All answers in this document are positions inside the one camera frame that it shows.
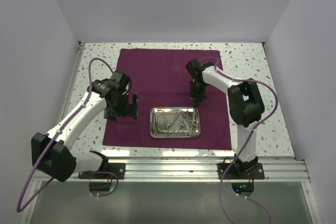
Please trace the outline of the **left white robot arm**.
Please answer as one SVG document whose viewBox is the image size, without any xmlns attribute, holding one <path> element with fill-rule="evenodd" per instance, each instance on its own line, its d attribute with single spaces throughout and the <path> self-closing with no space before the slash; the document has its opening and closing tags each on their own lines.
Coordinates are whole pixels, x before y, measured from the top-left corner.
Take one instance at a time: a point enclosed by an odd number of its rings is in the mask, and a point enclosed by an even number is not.
<svg viewBox="0 0 336 224">
<path fill-rule="evenodd" d="M 64 182 L 74 173 L 92 173 L 97 178 L 111 174 L 108 158 L 97 151 L 74 154 L 71 149 L 84 129 L 101 112 L 104 118 L 138 117 L 138 95 L 129 95 L 131 78 L 114 72 L 110 78 L 90 83 L 83 99 L 47 133 L 31 140 L 34 169 Z"/>
</svg>

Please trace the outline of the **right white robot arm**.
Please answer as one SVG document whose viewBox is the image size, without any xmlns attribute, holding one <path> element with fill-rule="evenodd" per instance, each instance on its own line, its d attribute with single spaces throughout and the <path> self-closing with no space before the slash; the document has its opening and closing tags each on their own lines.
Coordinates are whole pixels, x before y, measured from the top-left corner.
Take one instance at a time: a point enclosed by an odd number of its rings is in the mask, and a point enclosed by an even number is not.
<svg viewBox="0 0 336 224">
<path fill-rule="evenodd" d="M 186 69 L 192 77 L 190 98 L 194 106 L 207 98 L 208 85 L 227 95 L 228 110 L 237 125 L 237 151 L 228 173 L 246 178 L 258 164 L 254 126 L 265 111 L 257 83 L 251 80 L 235 81 L 224 75 L 214 63 L 201 64 L 197 59 L 189 61 Z"/>
</svg>

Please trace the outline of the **purple cloth wrap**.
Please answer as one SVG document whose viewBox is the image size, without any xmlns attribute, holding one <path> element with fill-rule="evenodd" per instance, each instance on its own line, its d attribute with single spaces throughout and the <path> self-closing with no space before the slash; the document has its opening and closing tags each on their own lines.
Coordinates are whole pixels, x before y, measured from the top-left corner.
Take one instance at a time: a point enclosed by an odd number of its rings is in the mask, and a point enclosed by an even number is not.
<svg viewBox="0 0 336 224">
<path fill-rule="evenodd" d="M 157 107 L 192 106 L 190 74 L 186 64 L 193 59 L 220 58 L 217 50 L 122 49 L 117 71 L 132 80 L 131 91 L 138 94 L 137 119 L 108 120 L 103 144 L 122 147 L 189 148 L 231 150 L 226 95 L 207 86 L 207 98 L 197 106 L 201 134 L 186 138 L 153 138 L 150 111 Z"/>
</svg>

